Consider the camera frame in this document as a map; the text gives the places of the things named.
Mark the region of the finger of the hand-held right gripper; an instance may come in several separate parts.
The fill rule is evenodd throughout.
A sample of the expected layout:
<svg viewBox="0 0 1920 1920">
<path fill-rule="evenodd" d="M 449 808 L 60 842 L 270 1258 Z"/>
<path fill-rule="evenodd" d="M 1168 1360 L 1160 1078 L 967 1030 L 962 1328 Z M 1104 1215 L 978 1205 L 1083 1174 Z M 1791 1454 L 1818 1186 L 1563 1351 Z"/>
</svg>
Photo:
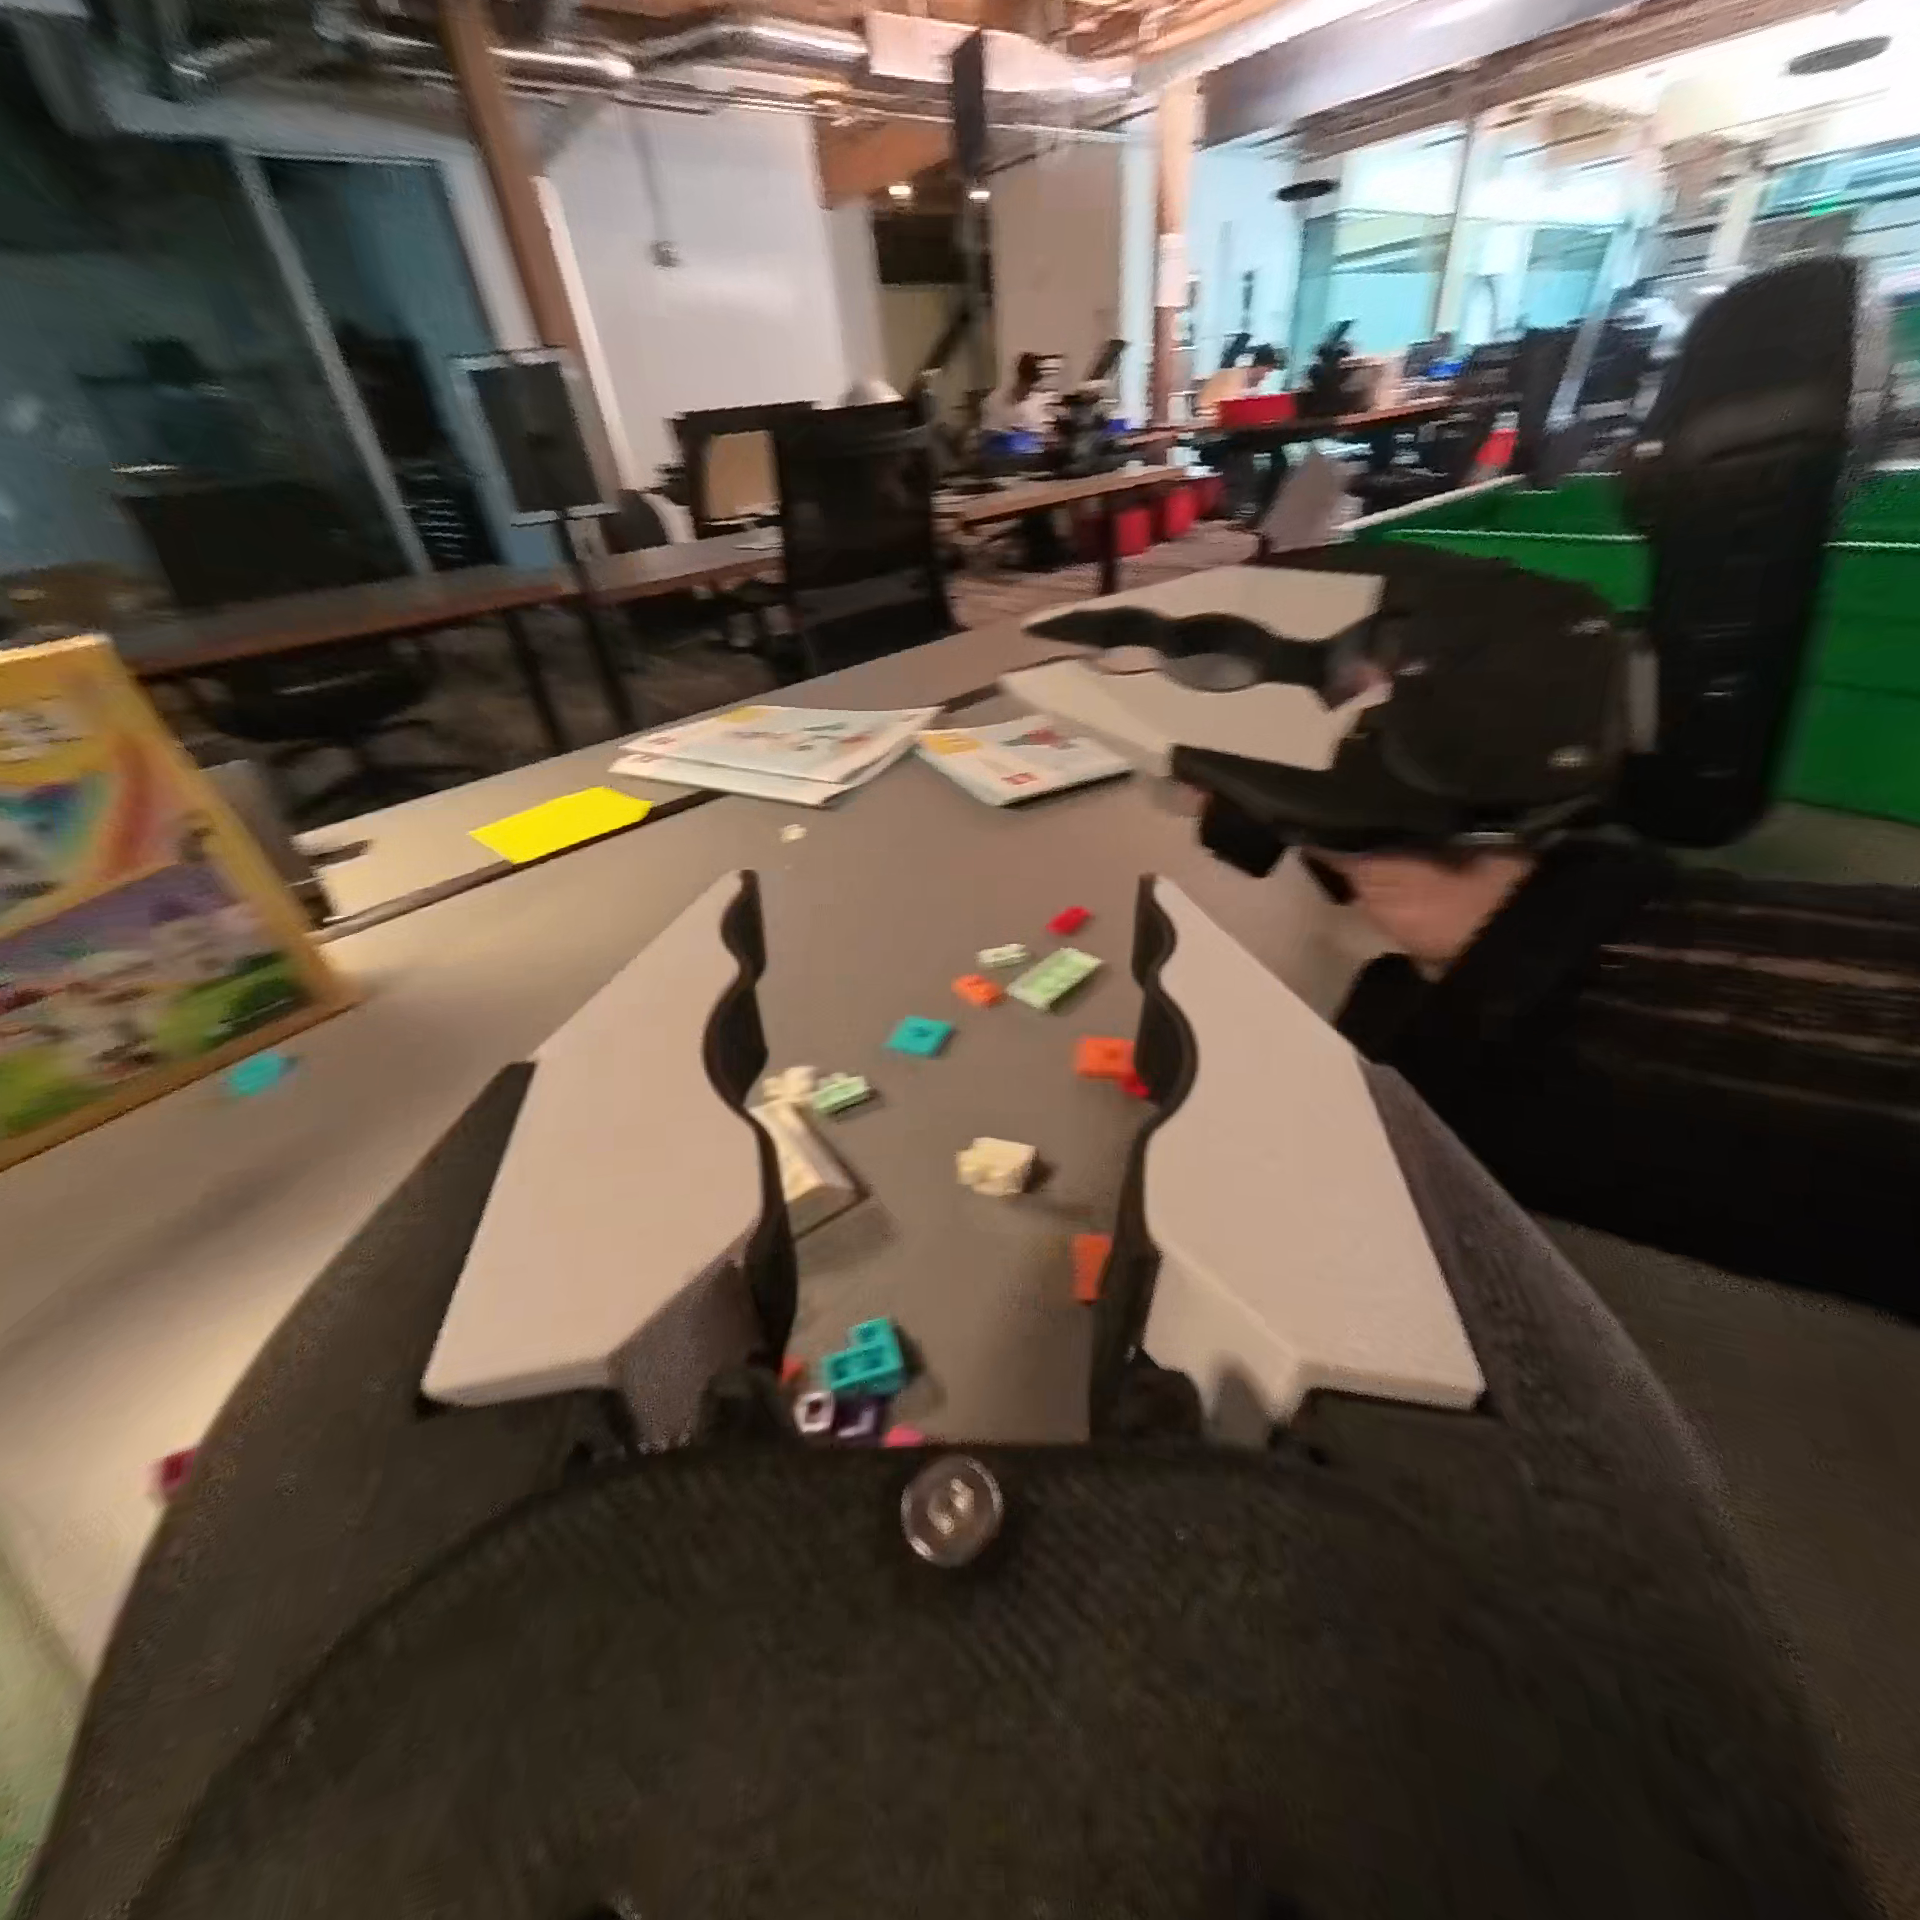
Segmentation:
<svg viewBox="0 0 1920 1920">
<path fill-rule="evenodd" d="M 1382 602 L 1375 573 L 1238 564 L 1048 609 L 1023 630 L 1101 655 L 1338 652 L 1366 634 Z"/>
<path fill-rule="evenodd" d="M 1328 773 L 1362 717 L 1382 705 L 1377 687 L 1328 707 L 1301 685 L 1199 691 L 1158 672 L 1109 677 L 1082 660 L 1004 675 L 1000 692 L 1156 775 L 1171 773 L 1176 750 Z"/>
</svg>

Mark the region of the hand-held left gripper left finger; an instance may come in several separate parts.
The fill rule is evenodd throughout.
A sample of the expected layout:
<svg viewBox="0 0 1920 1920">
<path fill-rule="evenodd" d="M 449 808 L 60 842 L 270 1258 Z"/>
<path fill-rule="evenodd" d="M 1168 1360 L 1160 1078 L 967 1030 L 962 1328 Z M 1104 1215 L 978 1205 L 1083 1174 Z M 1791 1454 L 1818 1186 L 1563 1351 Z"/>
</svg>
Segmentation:
<svg viewBox="0 0 1920 1920">
<path fill-rule="evenodd" d="M 798 1251 L 750 1114 L 768 1063 L 755 872 L 717 876 L 530 1059 L 420 1390 L 479 1410 L 611 1395 L 646 1451 L 778 1365 Z"/>
</svg>

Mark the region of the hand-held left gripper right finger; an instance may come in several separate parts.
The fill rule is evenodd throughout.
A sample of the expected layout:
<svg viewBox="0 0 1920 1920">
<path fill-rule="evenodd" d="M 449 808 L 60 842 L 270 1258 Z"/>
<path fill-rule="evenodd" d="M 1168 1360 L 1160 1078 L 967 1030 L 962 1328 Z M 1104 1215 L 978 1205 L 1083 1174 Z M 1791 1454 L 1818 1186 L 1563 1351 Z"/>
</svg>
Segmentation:
<svg viewBox="0 0 1920 1920">
<path fill-rule="evenodd" d="M 1318 1396 L 1466 1415 L 1483 1372 L 1368 1070 L 1165 876 L 1129 972 L 1143 1117 L 1094 1305 L 1088 1432 L 1257 1448 Z"/>
</svg>

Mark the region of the person's right forearm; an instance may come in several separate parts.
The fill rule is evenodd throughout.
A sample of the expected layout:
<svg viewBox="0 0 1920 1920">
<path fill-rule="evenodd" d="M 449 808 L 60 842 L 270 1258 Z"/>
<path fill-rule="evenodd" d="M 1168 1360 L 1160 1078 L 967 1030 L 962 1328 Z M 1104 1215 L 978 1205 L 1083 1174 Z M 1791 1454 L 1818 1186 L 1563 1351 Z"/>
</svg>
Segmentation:
<svg viewBox="0 0 1920 1920">
<path fill-rule="evenodd" d="M 1388 949 L 1335 1032 L 1526 1210 L 1916 1324 L 1916 889 L 1582 833 L 1447 972 Z"/>
</svg>

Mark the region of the lego instruction booklet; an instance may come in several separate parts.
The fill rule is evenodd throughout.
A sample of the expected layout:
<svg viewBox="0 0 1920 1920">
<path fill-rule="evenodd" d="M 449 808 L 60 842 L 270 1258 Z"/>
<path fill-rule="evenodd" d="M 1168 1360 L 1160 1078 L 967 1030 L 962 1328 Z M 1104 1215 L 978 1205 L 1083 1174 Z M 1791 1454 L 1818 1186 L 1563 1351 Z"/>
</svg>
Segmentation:
<svg viewBox="0 0 1920 1920">
<path fill-rule="evenodd" d="M 615 779 L 703 795 L 828 806 L 880 779 L 941 718 L 938 707 L 798 708 L 750 703 L 641 733 L 615 750 Z"/>
<path fill-rule="evenodd" d="M 965 797 L 1014 808 L 1129 779 L 1136 769 L 1104 742 L 1043 717 L 976 728 L 930 728 L 916 756 Z"/>
</svg>

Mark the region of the large white lego slope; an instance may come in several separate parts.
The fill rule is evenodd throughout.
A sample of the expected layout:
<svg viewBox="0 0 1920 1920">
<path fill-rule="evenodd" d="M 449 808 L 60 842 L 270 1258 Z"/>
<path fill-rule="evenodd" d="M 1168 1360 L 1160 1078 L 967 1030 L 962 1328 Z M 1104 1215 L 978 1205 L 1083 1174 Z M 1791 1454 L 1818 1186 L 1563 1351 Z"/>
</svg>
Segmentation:
<svg viewBox="0 0 1920 1920">
<path fill-rule="evenodd" d="M 852 1212 L 862 1186 L 816 1127 L 812 1101 L 820 1091 L 814 1069 L 770 1073 L 747 1102 L 746 1114 L 771 1143 L 786 1220 L 795 1237 L 807 1237 Z"/>
</svg>

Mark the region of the teal corner lego brick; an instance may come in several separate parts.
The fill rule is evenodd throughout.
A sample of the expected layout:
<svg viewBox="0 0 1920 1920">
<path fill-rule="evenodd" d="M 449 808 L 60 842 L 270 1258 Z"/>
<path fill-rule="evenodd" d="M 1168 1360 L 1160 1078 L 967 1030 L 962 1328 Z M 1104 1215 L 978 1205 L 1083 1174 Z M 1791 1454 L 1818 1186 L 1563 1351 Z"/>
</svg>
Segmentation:
<svg viewBox="0 0 1920 1920">
<path fill-rule="evenodd" d="M 843 1344 L 820 1362 L 820 1385 L 836 1401 L 893 1401 L 908 1376 L 899 1326 L 886 1315 L 853 1322 Z"/>
</svg>

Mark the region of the yellow lego set box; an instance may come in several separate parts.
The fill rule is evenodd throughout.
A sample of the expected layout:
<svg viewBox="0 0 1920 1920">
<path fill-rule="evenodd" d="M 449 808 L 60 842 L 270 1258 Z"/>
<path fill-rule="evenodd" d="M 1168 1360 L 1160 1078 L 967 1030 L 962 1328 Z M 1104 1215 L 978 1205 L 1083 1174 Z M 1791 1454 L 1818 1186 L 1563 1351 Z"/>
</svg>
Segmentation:
<svg viewBox="0 0 1920 1920">
<path fill-rule="evenodd" d="M 106 637 L 1 659 L 1 1169 L 359 993 Z"/>
</svg>

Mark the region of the person's right hand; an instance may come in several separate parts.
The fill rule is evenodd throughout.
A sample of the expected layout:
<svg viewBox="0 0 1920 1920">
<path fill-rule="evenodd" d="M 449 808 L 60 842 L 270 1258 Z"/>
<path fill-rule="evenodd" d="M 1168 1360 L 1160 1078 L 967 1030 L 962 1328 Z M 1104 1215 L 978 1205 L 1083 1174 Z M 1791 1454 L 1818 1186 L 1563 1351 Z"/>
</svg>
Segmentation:
<svg viewBox="0 0 1920 1920">
<path fill-rule="evenodd" d="M 1429 859 L 1310 850 L 1303 864 L 1333 903 L 1428 975 L 1447 972 L 1527 874 L 1527 860 L 1496 853 Z"/>
</svg>

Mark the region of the red storage bins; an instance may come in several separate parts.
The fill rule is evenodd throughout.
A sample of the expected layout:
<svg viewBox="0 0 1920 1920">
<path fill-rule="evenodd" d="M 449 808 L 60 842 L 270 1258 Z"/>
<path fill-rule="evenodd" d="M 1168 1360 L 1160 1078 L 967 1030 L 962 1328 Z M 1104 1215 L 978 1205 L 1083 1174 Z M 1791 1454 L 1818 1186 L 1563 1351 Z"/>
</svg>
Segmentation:
<svg viewBox="0 0 1920 1920">
<path fill-rule="evenodd" d="M 1129 495 L 1101 495 L 1067 509 L 1067 535 L 1083 564 L 1127 563 L 1184 541 L 1216 515 L 1226 478 L 1213 468 L 1182 468 L 1171 480 Z"/>
</svg>

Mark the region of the wooden desk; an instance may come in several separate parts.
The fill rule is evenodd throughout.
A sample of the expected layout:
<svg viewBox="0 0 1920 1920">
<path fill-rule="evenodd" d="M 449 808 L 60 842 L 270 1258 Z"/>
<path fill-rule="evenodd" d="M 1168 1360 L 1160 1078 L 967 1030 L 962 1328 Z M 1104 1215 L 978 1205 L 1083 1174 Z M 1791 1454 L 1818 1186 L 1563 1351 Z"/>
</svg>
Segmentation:
<svg viewBox="0 0 1920 1920">
<path fill-rule="evenodd" d="M 678 541 L 594 560 L 576 573 L 481 566 L 346 588 L 278 594 L 224 610 L 155 619 L 109 641 L 145 683 L 216 668 L 457 630 L 534 610 L 613 613 L 643 601 L 768 579 L 781 566 L 773 529 Z"/>
<path fill-rule="evenodd" d="M 932 500 L 932 520 L 935 531 L 958 535 L 1075 511 L 1111 518 L 1184 482 L 1188 482 L 1185 468 L 1138 463 L 1101 475 L 1022 478 L 995 484 L 987 492 L 941 491 Z"/>
</svg>

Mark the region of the black mesh office chair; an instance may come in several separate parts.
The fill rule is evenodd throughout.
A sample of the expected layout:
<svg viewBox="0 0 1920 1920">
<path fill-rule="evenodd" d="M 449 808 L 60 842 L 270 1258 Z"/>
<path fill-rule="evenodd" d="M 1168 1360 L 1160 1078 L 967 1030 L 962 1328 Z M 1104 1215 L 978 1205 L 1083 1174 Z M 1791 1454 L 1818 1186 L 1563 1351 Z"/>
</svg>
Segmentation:
<svg viewBox="0 0 1920 1920">
<path fill-rule="evenodd" d="M 1725 848 L 1772 802 L 1854 443 L 1858 335 L 1843 254 L 1742 277 L 1693 315 L 1621 467 L 1651 660 L 1621 810 L 1669 850 Z"/>
</svg>

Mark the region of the yellow sticky note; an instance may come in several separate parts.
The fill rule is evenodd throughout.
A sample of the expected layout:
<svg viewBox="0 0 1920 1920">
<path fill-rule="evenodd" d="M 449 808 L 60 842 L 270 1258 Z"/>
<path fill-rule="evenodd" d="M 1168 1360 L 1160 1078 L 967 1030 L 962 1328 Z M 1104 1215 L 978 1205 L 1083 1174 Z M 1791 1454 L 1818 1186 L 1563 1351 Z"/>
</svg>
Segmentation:
<svg viewBox="0 0 1920 1920">
<path fill-rule="evenodd" d="M 492 859 L 523 868 L 639 828 L 654 812 L 631 792 L 594 785 L 468 828 L 468 839 Z"/>
</svg>

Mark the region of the black screen on stand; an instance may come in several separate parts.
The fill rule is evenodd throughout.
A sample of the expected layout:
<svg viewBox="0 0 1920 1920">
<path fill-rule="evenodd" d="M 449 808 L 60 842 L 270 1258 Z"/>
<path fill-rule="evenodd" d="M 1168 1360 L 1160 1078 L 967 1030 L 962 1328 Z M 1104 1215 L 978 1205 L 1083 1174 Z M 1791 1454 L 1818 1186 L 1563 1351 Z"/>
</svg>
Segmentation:
<svg viewBox="0 0 1920 1920">
<path fill-rule="evenodd" d="M 584 386 L 564 348 L 506 348 L 448 362 L 483 437 L 511 526 L 558 526 L 615 513 L 584 416 Z"/>
</svg>

